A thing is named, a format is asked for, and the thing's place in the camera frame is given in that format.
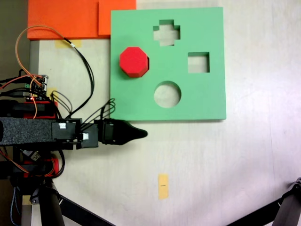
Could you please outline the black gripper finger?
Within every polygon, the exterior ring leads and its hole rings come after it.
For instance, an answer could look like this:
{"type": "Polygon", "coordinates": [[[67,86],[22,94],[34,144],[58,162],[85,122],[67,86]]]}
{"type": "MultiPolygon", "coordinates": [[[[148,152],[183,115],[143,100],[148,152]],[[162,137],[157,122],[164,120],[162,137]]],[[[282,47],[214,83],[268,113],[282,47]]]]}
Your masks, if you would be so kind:
{"type": "Polygon", "coordinates": [[[113,132],[111,143],[113,145],[124,145],[129,141],[135,139],[145,138],[148,132],[134,127],[128,121],[125,120],[112,120],[113,132]]]}

